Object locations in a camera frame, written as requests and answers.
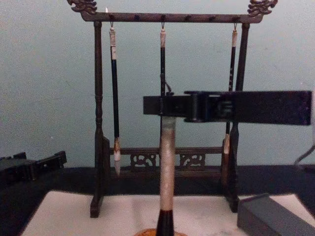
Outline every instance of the carved lattice panel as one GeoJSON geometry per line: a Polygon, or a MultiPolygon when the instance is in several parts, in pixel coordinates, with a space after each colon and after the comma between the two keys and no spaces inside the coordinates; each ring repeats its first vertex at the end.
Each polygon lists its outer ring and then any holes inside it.
{"type": "Polygon", "coordinates": [[[206,154],[180,154],[180,168],[184,170],[205,168],[206,154]]]}
{"type": "Polygon", "coordinates": [[[131,171],[137,167],[143,167],[144,171],[150,171],[157,166],[158,154],[132,154],[130,155],[131,171]]]}

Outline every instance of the metal hook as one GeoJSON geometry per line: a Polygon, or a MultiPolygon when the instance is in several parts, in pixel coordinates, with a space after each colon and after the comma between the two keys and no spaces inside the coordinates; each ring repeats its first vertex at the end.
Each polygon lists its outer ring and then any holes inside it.
{"type": "Polygon", "coordinates": [[[163,29],[164,24],[165,24],[165,15],[161,15],[161,23],[162,23],[162,29],[163,29]]]}
{"type": "Polygon", "coordinates": [[[109,19],[111,20],[110,21],[110,26],[113,27],[114,22],[112,20],[114,19],[114,15],[113,14],[109,14],[109,19]]]}
{"type": "Polygon", "coordinates": [[[240,15],[232,17],[232,21],[235,22],[235,23],[238,22],[240,19],[241,19],[240,15]]]}

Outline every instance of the black object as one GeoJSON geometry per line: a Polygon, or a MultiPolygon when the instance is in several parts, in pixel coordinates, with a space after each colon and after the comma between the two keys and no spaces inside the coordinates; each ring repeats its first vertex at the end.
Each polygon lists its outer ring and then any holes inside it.
{"type": "Polygon", "coordinates": [[[311,124],[311,91],[185,93],[190,96],[145,96],[143,113],[187,122],[311,124]]]}
{"type": "Polygon", "coordinates": [[[173,210],[160,210],[156,236],[174,236],[173,210]]]}
{"type": "Polygon", "coordinates": [[[1,158],[0,189],[18,181],[36,180],[42,173],[63,168],[66,162],[65,151],[39,161],[27,160],[25,152],[13,155],[13,158],[1,158]]]}
{"type": "Polygon", "coordinates": [[[237,226],[251,236],[314,236],[315,228],[268,194],[239,201],[237,226]]]}

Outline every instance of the calligraphy brush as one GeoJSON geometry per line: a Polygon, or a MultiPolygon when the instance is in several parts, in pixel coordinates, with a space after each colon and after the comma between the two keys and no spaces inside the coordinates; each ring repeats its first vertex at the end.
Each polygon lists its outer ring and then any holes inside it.
{"type": "MultiPolygon", "coordinates": [[[[233,79],[234,79],[234,64],[235,64],[235,50],[236,50],[236,40],[237,40],[237,24],[234,23],[234,30],[232,34],[232,50],[231,50],[231,64],[230,64],[230,77],[228,83],[228,90],[233,90],[233,79]]],[[[226,123],[226,130],[225,130],[225,138],[223,144],[223,165],[222,169],[222,181],[224,185],[227,185],[227,172],[228,172],[228,157],[229,157],[229,150],[230,150],[230,122],[226,123]]]]}
{"type": "Polygon", "coordinates": [[[119,142],[119,114],[118,114],[118,85],[117,85],[117,62],[116,62],[116,32],[111,22],[109,31],[110,36],[110,55],[112,65],[112,82],[113,82],[113,110],[114,110],[114,165],[116,174],[120,175],[120,142],[119,142]]]}
{"type": "Polygon", "coordinates": [[[174,236],[175,117],[162,117],[160,139],[160,212],[156,236],[174,236]]]}

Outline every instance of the wooden foot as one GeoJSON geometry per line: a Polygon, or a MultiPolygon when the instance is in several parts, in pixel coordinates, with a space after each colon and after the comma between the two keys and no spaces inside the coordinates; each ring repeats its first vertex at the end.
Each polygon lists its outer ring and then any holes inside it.
{"type": "Polygon", "coordinates": [[[237,213],[238,202],[239,202],[239,198],[237,197],[237,195],[232,194],[228,189],[225,189],[224,196],[230,206],[231,211],[233,213],[237,213]]]}
{"type": "Polygon", "coordinates": [[[91,202],[91,207],[90,207],[90,218],[98,218],[102,202],[103,202],[103,196],[99,198],[95,196],[93,197],[92,202],[91,202]]]}

